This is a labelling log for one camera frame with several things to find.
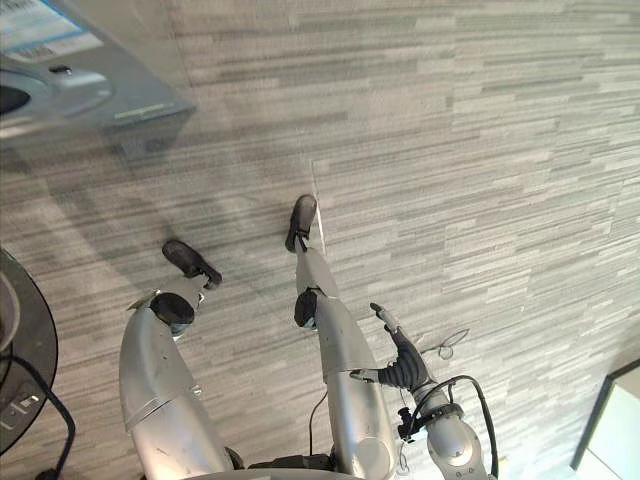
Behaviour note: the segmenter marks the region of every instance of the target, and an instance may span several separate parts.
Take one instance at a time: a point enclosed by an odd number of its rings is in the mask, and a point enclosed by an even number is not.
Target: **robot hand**
[[[438,384],[429,375],[424,359],[393,316],[375,303],[371,304],[371,308],[385,323],[385,330],[391,334],[398,348],[398,357],[386,368],[353,370],[351,377],[406,388],[411,392],[416,410],[413,415],[403,412],[403,425],[398,427],[398,431],[402,439],[407,441],[412,434],[426,428],[429,454],[445,480],[497,479],[498,461],[493,423],[478,383],[471,377],[460,375]],[[478,392],[491,440],[491,475],[487,475],[483,465],[478,436],[462,420],[462,408],[453,402],[452,397],[447,398],[442,392],[442,388],[451,388],[459,380],[471,381]]]
[[[430,380],[427,366],[413,342],[407,338],[398,322],[387,310],[375,303],[371,304],[371,308],[385,323],[385,330],[391,334],[391,339],[398,348],[398,357],[386,368],[353,370],[351,376],[365,382],[376,382],[390,387],[406,388],[410,391],[427,383]]]

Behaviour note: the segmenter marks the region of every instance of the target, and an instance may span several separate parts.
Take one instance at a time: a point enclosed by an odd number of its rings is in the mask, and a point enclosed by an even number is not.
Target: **label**
[[[101,45],[45,0],[0,0],[0,50],[7,57],[36,63]]]

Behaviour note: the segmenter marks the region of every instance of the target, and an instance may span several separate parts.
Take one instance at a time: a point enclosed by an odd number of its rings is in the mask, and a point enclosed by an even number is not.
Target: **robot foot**
[[[316,199],[311,195],[302,195],[296,201],[289,221],[289,233],[287,233],[287,239],[284,242],[284,246],[290,252],[295,253],[296,251],[295,241],[297,236],[309,238],[311,224],[316,216],[316,207]]]
[[[162,254],[172,264],[182,270],[187,278],[204,274],[209,278],[205,285],[207,290],[213,290],[222,282],[222,275],[209,265],[193,248],[180,240],[168,240],[162,246]]]

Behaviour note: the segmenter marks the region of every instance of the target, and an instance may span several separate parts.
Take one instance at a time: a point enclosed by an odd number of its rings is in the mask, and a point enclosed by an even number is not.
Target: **silver robot leg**
[[[323,256],[296,238],[298,294],[315,296],[313,317],[320,337],[322,373],[327,384],[329,416],[338,469],[356,477],[384,480],[397,462],[394,432],[381,387],[349,376],[359,368],[376,368],[369,345],[347,308]]]
[[[179,278],[134,305],[120,350],[120,401],[148,480],[177,480],[233,470],[174,342],[175,325],[161,320],[153,300],[162,294],[197,310],[205,275]]]

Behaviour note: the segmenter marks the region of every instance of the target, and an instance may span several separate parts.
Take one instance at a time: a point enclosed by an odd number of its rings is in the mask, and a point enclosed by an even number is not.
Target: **black cable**
[[[76,424],[73,421],[73,417],[69,413],[69,410],[64,406],[64,404],[60,401],[58,397],[56,397],[55,393],[51,391],[47,382],[42,378],[40,373],[35,369],[31,363],[26,361],[24,358],[18,357],[16,355],[2,355],[0,356],[0,362],[2,361],[11,361],[16,362],[22,368],[24,368],[29,375],[33,378],[33,380],[38,384],[38,387],[44,392],[47,399],[51,402],[51,404],[58,410],[60,416],[64,419],[67,424],[67,440],[64,443],[64,448],[62,449],[62,453],[58,458],[58,463],[54,470],[54,478],[57,479],[60,477],[60,473],[62,472],[62,467],[64,467],[64,463],[67,461],[67,457],[69,456],[69,451],[71,450],[71,445],[73,444],[73,439],[76,436]]]
[[[449,360],[453,357],[453,347],[459,344],[464,338],[469,334],[468,328],[463,328],[462,330],[458,330],[457,332],[449,335],[445,338],[439,345],[435,345],[433,347],[425,348],[421,350],[421,354],[425,354],[427,352],[432,352],[434,350],[438,350],[438,356],[442,360]]]
[[[313,422],[313,416],[315,415],[316,410],[324,401],[324,399],[327,398],[327,393],[329,393],[329,390],[325,390],[324,395],[322,396],[320,401],[316,403],[316,406],[313,407],[313,410],[311,410],[311,415],[309,416],[309,456],[313,455],[313,428],[311,427],[311,422]]]
[[[478,395],[478,400],[480,400],[480,405],[482,406],[482,415],[484,416],[484,422],[487,425],[487,434],[489,435],[489,445],[491,446],[491,475],[498,478],[498,447],[496,446],[496,433],[493,428],[493,420],[491,419],[491,413],[489,412],[489,406],[487,405],[487,401],[484,398],[484,394],[482,393],[482,389],[480,388],[480,384],[477,380],[469,375],[457,375],[455,377],[451,377],[449,380],[446,380],[442,383],[439,383],[435,387],[433,387],[427,394],[420,399],[420,402],[416,405],[416,409],[411,415],[411,422],[409,422],[409,435],[413,431],[413,427],[415,425],[416,419],[422,407],[427,403],[427,400],[441,388],[447,387],[449,385],[455,385],[458,380],[468,380],[470,381],[476,389],[476,394]]]

